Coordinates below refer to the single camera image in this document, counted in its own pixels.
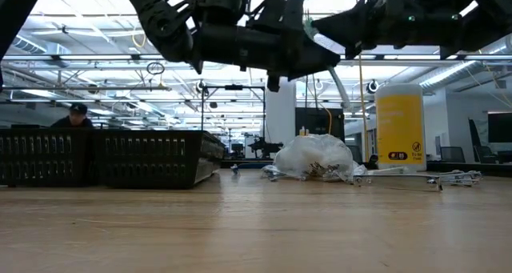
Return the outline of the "black mesh office chair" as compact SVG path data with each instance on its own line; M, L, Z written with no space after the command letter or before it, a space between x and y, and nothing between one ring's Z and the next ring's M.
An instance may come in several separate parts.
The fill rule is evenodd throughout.
M441 147L441 160L444 163L465 163L465 155L461 147Z

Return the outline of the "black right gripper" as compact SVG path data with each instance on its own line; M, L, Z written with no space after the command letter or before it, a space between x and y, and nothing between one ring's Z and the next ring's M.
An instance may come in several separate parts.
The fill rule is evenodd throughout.
M446 59L462 50L466 0L359 0L350 9L312 21L321 35L345 48L345 59L380 45L438 46Z

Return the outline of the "black metal gantry frame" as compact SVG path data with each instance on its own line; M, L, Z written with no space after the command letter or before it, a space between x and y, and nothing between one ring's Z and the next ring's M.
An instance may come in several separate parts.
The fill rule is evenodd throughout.
M202 83L200 130L208 130L231 146L247 135L266 137L266 88Z

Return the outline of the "yellow wipes canister white lid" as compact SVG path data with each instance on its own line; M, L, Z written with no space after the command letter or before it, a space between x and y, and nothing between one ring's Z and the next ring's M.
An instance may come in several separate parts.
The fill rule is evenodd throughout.
M426 170L422 87L381 86L375 93L378 167Z

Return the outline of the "black plastic mesh basket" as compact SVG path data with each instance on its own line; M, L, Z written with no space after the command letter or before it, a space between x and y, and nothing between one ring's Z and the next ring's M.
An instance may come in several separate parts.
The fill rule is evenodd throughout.
M225 145L204 130L98 130L100 182L127 189L190 189L221 166Z
M94 172L91 129L12 128L0 130L0 185L88 187Z

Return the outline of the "silver metal tool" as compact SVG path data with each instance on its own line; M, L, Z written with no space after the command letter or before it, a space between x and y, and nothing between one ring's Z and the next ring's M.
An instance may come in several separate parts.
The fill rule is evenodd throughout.
M355 175L352 183L358 187L433 192L443 190L442 180L436 175Z

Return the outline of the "white plastic shower cap bag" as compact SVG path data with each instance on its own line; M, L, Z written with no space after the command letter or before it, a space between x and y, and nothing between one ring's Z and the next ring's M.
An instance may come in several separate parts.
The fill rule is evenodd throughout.
M286 144L276 154L273 166L295 179L349 182L357 164L341 139L331 134L308 134Z

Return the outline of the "person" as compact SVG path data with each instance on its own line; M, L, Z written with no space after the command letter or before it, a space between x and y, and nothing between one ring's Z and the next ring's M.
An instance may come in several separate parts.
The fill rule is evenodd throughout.
M76 128L93 128L94 125L89 118L87 118L88 107L81 102L72 103L69 108L69 114L60 118L58 121L54 122L51 127L57 128L67 128L67 127L76 127Z

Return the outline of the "silver ventilation duct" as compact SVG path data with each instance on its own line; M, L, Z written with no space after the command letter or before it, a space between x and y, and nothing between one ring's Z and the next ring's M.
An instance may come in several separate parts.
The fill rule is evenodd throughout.
M499 61L500 55L512 56L512 34L482 49L482 54L486 56L483 60L465 58L453 66L441 67L421 75L412 83L420 85L424 93L430 93L467 78L470 74L480 73L484 71L488 61Z
M61 55L69 53L70 50L60 43L38 41L18 32L2 56L2 61L7 60L9 55L29 55L29 58L21 58L21 61L42 61L51 66L66 68L70 62L63 60Z

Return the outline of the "black wall monitor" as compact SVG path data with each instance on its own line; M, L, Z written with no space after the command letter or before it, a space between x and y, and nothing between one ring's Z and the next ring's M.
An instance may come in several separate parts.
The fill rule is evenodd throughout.
M487 118L488 142L512 143L512 112L489 112Z

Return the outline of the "white square pillar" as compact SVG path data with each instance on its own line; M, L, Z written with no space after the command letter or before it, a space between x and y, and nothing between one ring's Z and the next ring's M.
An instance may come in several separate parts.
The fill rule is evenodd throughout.
M280 78L279 91L266 90L266 141L288 144L295 137L296 86Z

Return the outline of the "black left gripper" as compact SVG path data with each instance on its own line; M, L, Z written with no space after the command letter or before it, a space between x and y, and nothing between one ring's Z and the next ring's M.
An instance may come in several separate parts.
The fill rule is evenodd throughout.
M202 6L201 28L194 48L202 61L236 65L244 71L267 71L267 88L280 89L280 78L300 78L336 66L340 55L314 41L314 30L303 22L304 0L265 0L258 17L239 26L242 0L238 8Z

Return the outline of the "black leaning board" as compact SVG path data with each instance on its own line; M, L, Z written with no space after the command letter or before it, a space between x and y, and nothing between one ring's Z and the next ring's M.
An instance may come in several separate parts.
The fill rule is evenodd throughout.
M470 137L474 152L474 159L477 163L485 163L485 157L482 153L482 144L479 138L478 130L473 119L469 119Z

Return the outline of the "clear small toiletry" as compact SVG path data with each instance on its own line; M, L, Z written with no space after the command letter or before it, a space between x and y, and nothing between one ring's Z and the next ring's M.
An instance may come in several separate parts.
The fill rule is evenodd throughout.
M274 165L266 165L262 168L262 176L264 178L269 179L271 182L276 182L279 179L287 178L288 175L282 171L280 171Z
M345 177L345 181L347 183L352 183L355 176L366 175L367 172L368 170L364 165L352 162L352 164L349 165L346 171L343 173L343 176Z
M407 173L410 173L410 169L407 167L391 167L368 171L369 175L404 175Z
M443 183L448 183L451 186L464 186L472 187L478 185L483 178L480 171L460 171L455 170L439 174Z

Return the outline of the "black display panel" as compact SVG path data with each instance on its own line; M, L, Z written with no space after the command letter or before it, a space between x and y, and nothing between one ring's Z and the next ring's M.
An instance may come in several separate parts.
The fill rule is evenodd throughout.
M345 141L343 109L328 109L321 107L297 107L295 109L295 134L305 128L310 134L331 134Z

